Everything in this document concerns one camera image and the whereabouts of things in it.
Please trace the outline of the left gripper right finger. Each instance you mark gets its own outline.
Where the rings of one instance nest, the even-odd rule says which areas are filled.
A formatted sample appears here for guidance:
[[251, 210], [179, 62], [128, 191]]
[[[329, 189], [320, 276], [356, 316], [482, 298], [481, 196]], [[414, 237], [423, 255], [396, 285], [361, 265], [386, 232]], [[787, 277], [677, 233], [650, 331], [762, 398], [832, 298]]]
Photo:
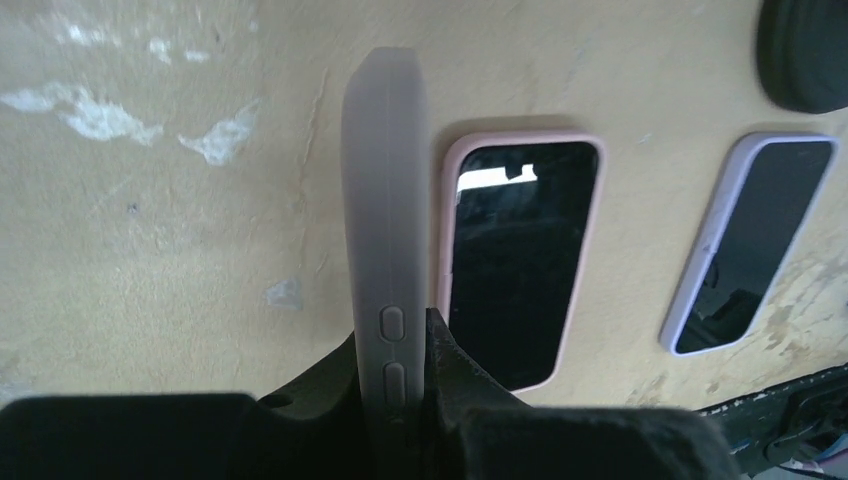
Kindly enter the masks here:
[[426, 479], [736, 479], [717, 425], [674, 408], [533, 407], [427, 311]]

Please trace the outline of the white case smartphone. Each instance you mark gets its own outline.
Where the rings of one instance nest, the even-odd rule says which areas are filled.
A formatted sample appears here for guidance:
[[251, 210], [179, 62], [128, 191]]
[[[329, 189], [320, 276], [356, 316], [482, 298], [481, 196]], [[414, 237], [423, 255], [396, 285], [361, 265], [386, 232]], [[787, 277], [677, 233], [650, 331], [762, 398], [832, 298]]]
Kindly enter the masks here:
[[378, 425], [415, 423], [423, 397], [426, 130], [415, 52], [372, 50], [346, 87], [341, 166], [360, 389]]

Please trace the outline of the black phone stand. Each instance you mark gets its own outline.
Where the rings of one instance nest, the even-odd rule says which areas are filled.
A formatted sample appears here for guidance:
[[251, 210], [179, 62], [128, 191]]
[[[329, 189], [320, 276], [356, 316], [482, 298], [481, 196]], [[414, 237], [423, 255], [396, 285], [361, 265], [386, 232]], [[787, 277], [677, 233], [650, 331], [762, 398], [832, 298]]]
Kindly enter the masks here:
[[847, 107], [847, 2], [764, 1], [756, 33], [760, 84], [785, 110], [825, 114]]

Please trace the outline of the pink case smartphone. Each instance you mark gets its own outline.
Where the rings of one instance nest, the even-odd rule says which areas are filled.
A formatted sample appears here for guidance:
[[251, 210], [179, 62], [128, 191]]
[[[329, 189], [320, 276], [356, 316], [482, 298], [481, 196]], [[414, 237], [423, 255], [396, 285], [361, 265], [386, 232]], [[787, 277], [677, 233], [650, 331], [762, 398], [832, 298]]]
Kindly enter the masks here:
[[601, 141], [578, 131], [474, 133], [446, 153], [437, 305], [510, 392], [559, 369], [604, 167]]

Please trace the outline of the lavender case smartphone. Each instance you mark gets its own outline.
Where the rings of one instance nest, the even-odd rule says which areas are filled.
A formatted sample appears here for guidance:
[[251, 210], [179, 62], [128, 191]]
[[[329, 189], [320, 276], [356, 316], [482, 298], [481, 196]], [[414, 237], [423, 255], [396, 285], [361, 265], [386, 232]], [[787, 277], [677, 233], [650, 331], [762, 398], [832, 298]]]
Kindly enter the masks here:
[[809, 132], [751, 133], [734, 144], [659, 335], [669, 353], [728, 348], [752, 330], [839, 147]]

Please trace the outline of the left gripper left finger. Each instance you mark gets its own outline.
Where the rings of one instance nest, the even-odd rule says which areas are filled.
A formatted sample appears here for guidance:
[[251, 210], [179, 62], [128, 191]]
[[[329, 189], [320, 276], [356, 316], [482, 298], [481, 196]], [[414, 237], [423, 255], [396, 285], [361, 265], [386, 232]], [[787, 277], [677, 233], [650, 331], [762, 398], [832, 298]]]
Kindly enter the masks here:
[[1, 411], [5, 479], [330, 479], [364, 448], [355, 348], [276, 391], [42, 396]]

